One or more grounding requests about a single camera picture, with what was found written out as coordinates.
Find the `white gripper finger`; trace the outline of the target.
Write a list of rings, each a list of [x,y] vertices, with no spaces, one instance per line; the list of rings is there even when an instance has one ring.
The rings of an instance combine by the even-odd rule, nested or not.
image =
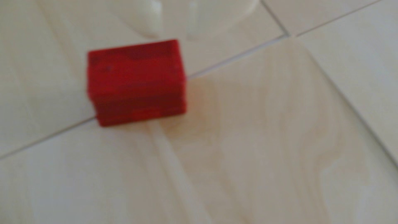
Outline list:
[[[162,33],[162,2],[160,0],[108,0],[107,6],[123,23],[146,38]]]
[[[258,0],[190,0],[187,38],[213,37],[247,18],[259,5]]]

